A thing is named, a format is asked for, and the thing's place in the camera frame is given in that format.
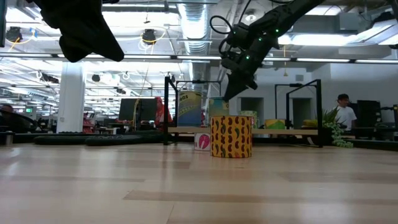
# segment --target man in white shirt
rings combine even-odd
[[[356,116],[354,110],[348,106],[349,97],[347,94],[340,94],[337,98],[338,102],[338,112],[336,115],[336,119],[338,122],[347,126],[345,131],[350,131],[351,128],[355,127]]]

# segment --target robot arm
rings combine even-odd
[[[278,37],[286,33],[296,21],[324,0],[294,0],[267,12],[247,26],[236,24],[226,38],[232,48],[241,52],[223,52],[221,64],[231,70],[224,100],[228,101],[242,91],[257,89],[254,73],[261,66],[271,48],[279,48]]]

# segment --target doorway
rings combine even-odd
[[[305,119],[311,119],[311,98],[293,98],[293,127],[301,129]]]
[[[264,122],[264,99],[255,97],[242,97],[240,98],[241,111],[256,111],[259,123],[257,127],[260,127]]]

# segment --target person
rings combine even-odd
[[[337,97],[337,115],[336,120],[338,123],[346,126],[345,131],[351,131],[355,127],[356,116],[354,110],[350,108],[349,97],[347,94],[340,94]]]
[[[3,105],[0,110],[5,111],[5,113],[1,113],[1,126],[8,126],[7,130],[15,133],[27,132],[29,128],[28,121],[24,121],[22,118],[12,115],[14,113],[14,108],[11,105]]]

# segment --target yellow cylinder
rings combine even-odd
[[[249,116],[211,118],[211,155],[224,158],[251,157],[252,134]]]

